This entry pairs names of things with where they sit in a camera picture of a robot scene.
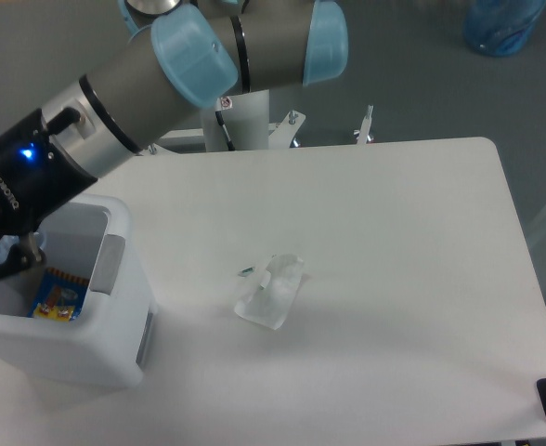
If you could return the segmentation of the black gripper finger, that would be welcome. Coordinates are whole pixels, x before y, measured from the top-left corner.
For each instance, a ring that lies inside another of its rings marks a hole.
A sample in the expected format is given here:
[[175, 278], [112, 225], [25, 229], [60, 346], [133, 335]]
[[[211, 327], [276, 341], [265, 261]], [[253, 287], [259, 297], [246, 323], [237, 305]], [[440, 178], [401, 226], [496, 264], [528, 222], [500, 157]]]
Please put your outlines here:
[[3, 262], [0, 262], [0, 280], [14, 276], [29, 269], [35, 269], [46, 263], [46, 254], [36, 240], [35, 233], [17, 236]]

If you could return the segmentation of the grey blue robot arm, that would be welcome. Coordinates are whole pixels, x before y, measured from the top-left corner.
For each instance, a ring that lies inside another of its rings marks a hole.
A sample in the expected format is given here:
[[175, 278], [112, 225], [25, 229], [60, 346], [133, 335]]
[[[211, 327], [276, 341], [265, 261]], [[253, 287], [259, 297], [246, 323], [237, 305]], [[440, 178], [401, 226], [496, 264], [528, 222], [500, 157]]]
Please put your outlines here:
[[336, 78], [348, 61], [333, 1], [184, 2], [148, 14], [124, 50], [0, 135], [0, 280], [44, 264], [43, 220], [179, 121], [227, 95]]

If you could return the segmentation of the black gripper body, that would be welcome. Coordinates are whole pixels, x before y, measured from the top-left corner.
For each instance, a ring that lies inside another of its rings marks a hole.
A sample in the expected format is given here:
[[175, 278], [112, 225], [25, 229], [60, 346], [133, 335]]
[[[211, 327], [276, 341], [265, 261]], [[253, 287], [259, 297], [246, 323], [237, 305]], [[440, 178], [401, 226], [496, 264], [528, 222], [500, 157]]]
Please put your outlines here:
[[0, 239], [26, 235], [97, 179], [51, 140], [82, 114], [60, 111], [49, 123], [37, 109], [0, 136]]

